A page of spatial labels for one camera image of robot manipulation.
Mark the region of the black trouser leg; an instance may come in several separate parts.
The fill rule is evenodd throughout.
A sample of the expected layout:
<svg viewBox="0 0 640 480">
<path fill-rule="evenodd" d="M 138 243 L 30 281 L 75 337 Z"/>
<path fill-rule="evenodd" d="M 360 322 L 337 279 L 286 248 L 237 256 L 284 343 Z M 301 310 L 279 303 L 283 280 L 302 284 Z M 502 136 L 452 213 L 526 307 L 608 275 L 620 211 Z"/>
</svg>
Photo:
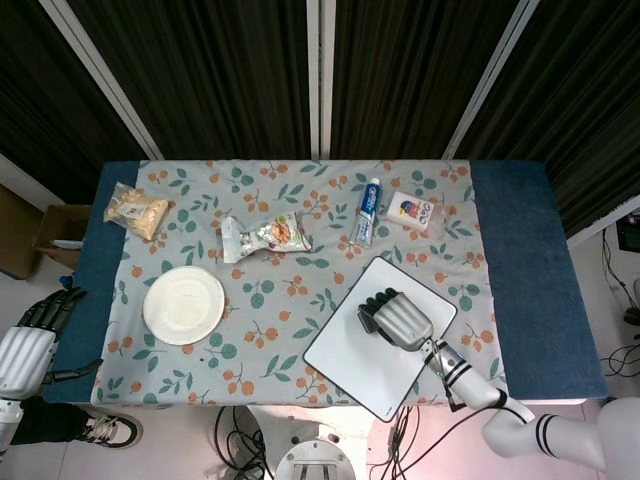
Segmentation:
<svg viewBox="0 0 640 480">
<path fill-rule="evenodd" d="M 41 397 L 21 402 L 23 416 L 11 445 L 67 443 L 85 430 L 90 415 L 80 407 L 66 403 L 47 403 Z"/>
</svg>

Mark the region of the white board with black rim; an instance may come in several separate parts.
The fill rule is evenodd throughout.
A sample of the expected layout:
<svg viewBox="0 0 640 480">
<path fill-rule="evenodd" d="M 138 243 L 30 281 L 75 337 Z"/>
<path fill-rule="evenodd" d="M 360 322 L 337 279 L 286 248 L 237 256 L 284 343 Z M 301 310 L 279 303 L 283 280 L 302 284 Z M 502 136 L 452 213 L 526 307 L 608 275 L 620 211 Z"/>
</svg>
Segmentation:
<svg viewBox="0 0 640 480">
<path fill-rule="evenodd" d="M 307 364 L 384 422 L 397 413 L 425 368 L 422 353 L 405 351 L 379 333 L 366 332 L 357 316 L 359 305 L 387 287 L 406 294 L 426 314 L 434 325 L 436 339 L 444 336 L 457 308 L 387 260 L 376 257 L 303 355 Z"/>
</svg>

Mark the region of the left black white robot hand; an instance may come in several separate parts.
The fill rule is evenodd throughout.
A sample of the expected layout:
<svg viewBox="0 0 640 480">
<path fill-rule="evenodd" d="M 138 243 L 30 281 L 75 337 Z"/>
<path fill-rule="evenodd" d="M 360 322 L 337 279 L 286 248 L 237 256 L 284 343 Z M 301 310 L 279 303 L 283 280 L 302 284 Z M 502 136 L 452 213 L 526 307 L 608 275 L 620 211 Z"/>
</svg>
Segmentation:
<svg viewBox="0 0 640 480">
<path fill-rule="evenodd" d="M 0 400 L 23 401 L 44 385 L 75 380 L 98 370 L 101 359 L 77 368 L 52 369 L 71 312 L 86 295 L 80 287 L 55 291 L 33 304 L 9 328 L 0 340 Z"/>
</svg>

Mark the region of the blue felt table cover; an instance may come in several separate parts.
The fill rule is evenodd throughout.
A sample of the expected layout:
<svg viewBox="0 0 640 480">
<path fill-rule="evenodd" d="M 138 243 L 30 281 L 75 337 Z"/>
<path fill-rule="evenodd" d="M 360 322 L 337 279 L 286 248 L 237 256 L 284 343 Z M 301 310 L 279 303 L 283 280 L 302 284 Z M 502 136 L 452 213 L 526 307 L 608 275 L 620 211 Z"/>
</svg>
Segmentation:
<svg viewBox="0 0 640 480">
<path fill-rule="evenodd" d="M 87 290 L 69 318 L 54 358 L 58 370 L 100 357 L 112 287 L 125 233 L 102 211 L 118 180 L 138 177 L 134 161 L 104 165 L 91 208 L 74 283 Z M 481 233 L 498 331 L 506 337 L 506 378 L 527 402 L 582 402 L 607 395 L 585 305 L 555 196 L 542 164 L 474 160 Z"/>
</svg>

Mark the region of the blue white toothpaste tube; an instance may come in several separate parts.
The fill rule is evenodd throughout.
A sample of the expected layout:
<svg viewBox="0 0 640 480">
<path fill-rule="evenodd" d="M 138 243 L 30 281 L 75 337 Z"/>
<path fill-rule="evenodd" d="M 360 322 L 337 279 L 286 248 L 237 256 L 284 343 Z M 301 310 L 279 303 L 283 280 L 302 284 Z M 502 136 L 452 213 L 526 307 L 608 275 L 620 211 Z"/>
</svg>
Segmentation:
<svg viewBox="0 0 640 480">
<path fill-rule="evenodd" d="M 381 196 L 381 182 L 372 178 L 365 186 L 359 211 L 356 214 L 349 243 L 369 248 L 372 245 L 374 221 Z"/>
</svg>

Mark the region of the white black sneaker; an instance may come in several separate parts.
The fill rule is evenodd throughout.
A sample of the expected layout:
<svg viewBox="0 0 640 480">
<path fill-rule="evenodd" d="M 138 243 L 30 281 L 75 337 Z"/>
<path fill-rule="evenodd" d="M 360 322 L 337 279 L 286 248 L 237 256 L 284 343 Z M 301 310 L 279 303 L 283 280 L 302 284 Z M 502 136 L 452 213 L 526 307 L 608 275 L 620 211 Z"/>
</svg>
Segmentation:
<svg viewBox="0 0 640 480">
<path fill-rule="evenodd" d="M 141 440 L 143 432 L 143 426 L 134 417 L 93 413 L 78 440 L 107 449 L 127 449 Z"/>
</svg>

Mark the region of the silver green snack packet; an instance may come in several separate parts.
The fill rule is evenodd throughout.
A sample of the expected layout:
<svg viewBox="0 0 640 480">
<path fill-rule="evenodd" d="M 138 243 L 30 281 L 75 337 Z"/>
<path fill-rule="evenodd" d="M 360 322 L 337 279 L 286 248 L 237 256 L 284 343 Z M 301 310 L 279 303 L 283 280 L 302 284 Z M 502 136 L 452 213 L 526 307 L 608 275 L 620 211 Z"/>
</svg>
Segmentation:
<svg viewBox="0 0 640 480">
<path fill-rule="evenodd" d="M 260 250 L 305 252 L 311 244 L 296 212 L 287 212 L 246 226 L 233 217 L 221 221 L 223 261 L 235 264 Z"/>
</svg>

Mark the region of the clear bag of nuts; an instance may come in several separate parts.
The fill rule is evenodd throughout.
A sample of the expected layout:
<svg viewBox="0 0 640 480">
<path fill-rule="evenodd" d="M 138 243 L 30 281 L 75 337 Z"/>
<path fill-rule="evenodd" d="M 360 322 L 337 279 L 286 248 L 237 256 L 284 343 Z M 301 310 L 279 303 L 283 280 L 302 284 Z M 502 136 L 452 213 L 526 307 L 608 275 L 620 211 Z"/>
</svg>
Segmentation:
<svg viewBox="0 0 640 480">
<path fill-rule="evenodd" d="M 167 199 L 147 196 L 137 189 L 117 182 L 104 210 L 103 221 L 112 222 L 143 240 L 151 241 L 168 210 Z"/>
</svg>

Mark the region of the floral patterned tablecloth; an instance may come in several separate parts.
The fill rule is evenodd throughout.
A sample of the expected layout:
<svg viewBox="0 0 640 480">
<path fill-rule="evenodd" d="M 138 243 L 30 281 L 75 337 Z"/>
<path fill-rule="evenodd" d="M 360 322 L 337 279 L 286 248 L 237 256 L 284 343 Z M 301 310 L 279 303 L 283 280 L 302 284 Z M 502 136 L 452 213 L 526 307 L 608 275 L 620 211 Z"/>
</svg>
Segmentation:
<svg viewBox="0 0 640 480">
<path fill-rule="evenodd" d="M 346 405 L 304 352 L 368 264 L 440 295 L 446 338 L 506 387 L 466 161 L 147 161 L 104 168 L 86 267 L 108 266 L 98 404 Z M 169 345 L 144 298 L 184 266 L 225 292 L 217 327 Z"/>
</svg>

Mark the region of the black floor device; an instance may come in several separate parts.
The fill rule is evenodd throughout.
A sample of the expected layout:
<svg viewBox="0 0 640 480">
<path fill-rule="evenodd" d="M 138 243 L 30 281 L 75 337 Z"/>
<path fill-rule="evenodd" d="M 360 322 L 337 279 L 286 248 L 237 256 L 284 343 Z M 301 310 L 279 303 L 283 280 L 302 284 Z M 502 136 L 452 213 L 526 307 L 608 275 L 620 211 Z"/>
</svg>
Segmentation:
<svg viewBox="0 0 640 480">
<path fill-rule="evenodd" d="M 625 216 L 619 219 L 616 232 L 621 251 L 640 253 L 640 217 Z"/>
</svg>

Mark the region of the white round plate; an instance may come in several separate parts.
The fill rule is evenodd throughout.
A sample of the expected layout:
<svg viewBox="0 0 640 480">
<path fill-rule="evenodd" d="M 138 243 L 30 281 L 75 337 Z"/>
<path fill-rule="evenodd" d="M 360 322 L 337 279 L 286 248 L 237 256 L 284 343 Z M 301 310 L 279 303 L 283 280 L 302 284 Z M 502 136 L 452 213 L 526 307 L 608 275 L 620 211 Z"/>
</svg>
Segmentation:
<svg viewBox="0 0 640 480">
<path fill-rule="evenodd" d="M 142 317 L 158 340 L 182 346 L 212 333 L 224 310 L 221 282 L 203 268 L 183 266 L 154 281 L 143 301 Z"/>
</svg>

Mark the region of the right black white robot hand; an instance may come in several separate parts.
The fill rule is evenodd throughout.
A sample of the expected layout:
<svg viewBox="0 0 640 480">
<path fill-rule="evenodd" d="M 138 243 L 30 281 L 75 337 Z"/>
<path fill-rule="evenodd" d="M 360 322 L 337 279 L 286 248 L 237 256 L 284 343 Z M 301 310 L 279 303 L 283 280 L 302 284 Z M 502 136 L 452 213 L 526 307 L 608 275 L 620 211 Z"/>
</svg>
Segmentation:
<svg viewBox="0 0 640 480">
<path fill-rule="evenodd" d="M 418 351 L 435 333 L 434 325 L 403 293 L 387 288 L 368 297 L 364 303 L 378 309 L 374 318 L 381 335 L 391 345 L 405 351 Z"/>
</svg>

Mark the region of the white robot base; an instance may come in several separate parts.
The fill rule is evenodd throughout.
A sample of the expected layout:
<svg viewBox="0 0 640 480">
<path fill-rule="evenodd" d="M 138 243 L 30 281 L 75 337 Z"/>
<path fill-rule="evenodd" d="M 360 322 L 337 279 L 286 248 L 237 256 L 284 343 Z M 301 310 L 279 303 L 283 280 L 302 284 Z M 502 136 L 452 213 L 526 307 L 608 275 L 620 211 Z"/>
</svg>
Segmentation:
<svg viewBox="0 0 640 480">
<path fill-rule="evenodd" d="M 374 417 L 358 406 L 251 405 L 266 447 L 269 480 L 368 480 Z"/>
</svg>

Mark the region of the black ribbed partition panel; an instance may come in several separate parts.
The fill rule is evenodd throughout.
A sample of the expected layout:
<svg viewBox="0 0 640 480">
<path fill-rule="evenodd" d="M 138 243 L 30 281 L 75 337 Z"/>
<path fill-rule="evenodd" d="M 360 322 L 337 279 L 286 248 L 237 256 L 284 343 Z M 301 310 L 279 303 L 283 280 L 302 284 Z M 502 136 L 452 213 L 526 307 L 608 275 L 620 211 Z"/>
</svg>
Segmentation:
<svg viewBox="0 0 640 480">
<path fill-rule="evenodd" d="M 145 157 L 38 0 L 0 0 L 0 154 L 73 204 Z"/>
<path fill-rule="evenodd" d="M 543 164 L 568 237 L 640 195 L 640 0 L 540 0 L 456 155 Z"/>
<path fill-rule="evenodd" d="M 337 0 L 334 159 L 439 159 L 518 0 Z"/>
<path fill-rule="evenodd" d="M 305 0 L 68 0 L 164 158 L 311 155 Z"/>
</svg>

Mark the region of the brown cardboard box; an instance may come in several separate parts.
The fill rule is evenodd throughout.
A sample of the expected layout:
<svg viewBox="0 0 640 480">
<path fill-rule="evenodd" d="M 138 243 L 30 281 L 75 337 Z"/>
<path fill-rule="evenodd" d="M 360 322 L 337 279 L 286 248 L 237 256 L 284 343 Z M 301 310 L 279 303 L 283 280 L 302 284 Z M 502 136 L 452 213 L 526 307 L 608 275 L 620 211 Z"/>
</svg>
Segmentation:
<svg viewBox="0 0 640 480">
<path fill-rule="evenodd" d="M 25 280 L 41 255 L 75 270 L 82 246 L 56 241 L 82 243 L 91 211 L 91 205 L 50 205 L 42 212 L 0 185 L 0 274 Z"/>
</svg>

